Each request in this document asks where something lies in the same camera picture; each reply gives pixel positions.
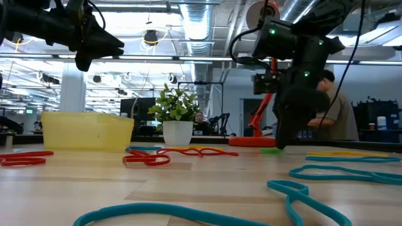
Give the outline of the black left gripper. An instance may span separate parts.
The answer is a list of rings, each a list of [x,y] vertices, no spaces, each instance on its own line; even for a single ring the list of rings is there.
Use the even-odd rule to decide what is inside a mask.
[[[62,0],[54,0],[55,7],[49,14],[52,18],[50,28],[52,37],[45,43],[67,46],[76,51],[75,64],[80,71],[87,72],[93,60],[102,57],[119,56],[124,53],[124,43],[108,33],[98,24],[93,15],[92,2],[88,0],[70,0],[64,5]],[[89,49],[90,46],[117,49]]]

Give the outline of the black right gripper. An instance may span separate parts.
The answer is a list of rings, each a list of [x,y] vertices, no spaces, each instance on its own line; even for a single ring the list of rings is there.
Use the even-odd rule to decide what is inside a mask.
[[[329,109],[330,98],[317,90],[320,78],[314,70],[290,67],[280,73],[278,80],[279,89],[273,106],[278,120],[276,147],[284,149],[307,127],[317,110]]]

